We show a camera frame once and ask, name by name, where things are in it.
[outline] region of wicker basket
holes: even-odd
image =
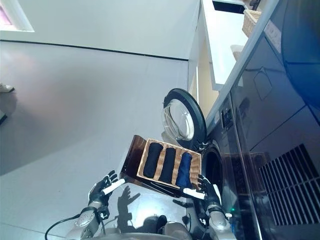
[[[159,159],[157,162],[157,166],[156,166],[156,170],[155,170],[155,174],[154,174],[153,178],[149,178],[149,177],[144,176],[144,168],[145,168],[145,164],[147,161],[149,146],[151,143],[159,143],[163,146],[163,149],[160,153],[160,156],[159,156]],[[167,148],[174,148],[175,149],[175,160],[174,160],[174,168],[173,168],[173,173],[172,173],[171,184],[163,182],[163,181],[159,181],[161,171],[164,166]],[[157,183],[161,183],[161,184],[179,189],[179,187],[176,185],[176,179],[178,176],[178,169],[179,169],[181,157],[184,152],[187,152],[192,155],[191,167],[190,167],[190,181],[191,181],[191,184],[194,188],[198,188],[198,174],[201,174],[201,154],[197,153],[195,151],[191,151],[189,149],[183,148],[183,147],[179,147],[176,145],[172,145],[172,144],[163,142],[163,141],[157,141],[157,140],[153,140],[153,139],[148,139],[146,141],[146,144],[145,144],[145,147],[143,150],[143,154],[141,157],[141,161],[139,164],[139,168],[138,168],[136,175],[140,178],[143,178],[143,179],[148,179],[148,180],[151,180],[151,181],[154,181]]]
[[[246,9],[244,10],[244,21],[242,26],[242,31],[247,37],[250,37],[257,21],[260,18],[261,12]]]

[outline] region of black cable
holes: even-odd
[[[209,228],[209,227],[206,227],[206,228],[205,228],[205,231],[204,231],[204,233],[203,233],[203,235],[202,235],[202,237],[201,237],[201,240],[204,240],[204,237],[205,237],[205,235],[206,235],[206,233],[207,233],[208,228]]]
[[[73,219],[77,219],[78,217],[80,217],[80,214],[77,214],[77,215],[75,215],[75,216],[72,216],[72,217],[63,219],[63,220],[61,220],[61,221],[57,221],[55,224],[51,225],[51,227],[49,227],[48,230],[45,232],[45,234],[44,234],[44,239],[45,239],[45,240],[48,240],[47,235],[48,235],[49,231],[50,231],[51,229],[53,229],[55,226],[57,226],[58,224],[62,224],[62,223],[64,223],[64,222],[66,222],[66,221],[70,221],[70,220],[73,220]]]
[[[106,235],[106,229],[105,229],[105,225],[104,225],[104,221],[101,220],[101,223],[102,223],[102,232],[103,232],[103,236]]]

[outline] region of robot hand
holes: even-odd
[[[217,185],[211,184],[209,180],[203,176],[198,175],[198,187],[199,190],[182,188],[182,192],[197,199],[204,201],[205,210],[212,205],[218,205],[221,207],[221,196]]]
[[[113,190],[125,183],[124,179],[117,179],[115,170],[109,172],[101,181],[95,183],[88,193],[89,204],[99,200],[102,205],[108,206],[109,197]]]

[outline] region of white counter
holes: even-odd
[[[220,90],[236,63],[231,45],[244,46],[248,40],[242,31],[244,15],[217,11],[211,0],[201,0],[201,5],[204,13],[204,33],[208,41],[209,59],[213,70],[212,87],[214,90]]]

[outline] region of navy cloth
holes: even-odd
[[[165,150],[165,157],[159,181],[171,184],[172,173],[175,167],[176,150],[169,147]]]
[[[192,155],[188,152],[182,154],[180,166],[178,169],[178,176],[176,177],[175,185],[183,188],[192,188],[190,182],[190,167]]]
[[[148,156],[146,157],[143,175],[148,178],[153,178],[156,173],[158,159],[164,147],[157,142],[152,142],[149,145]]]

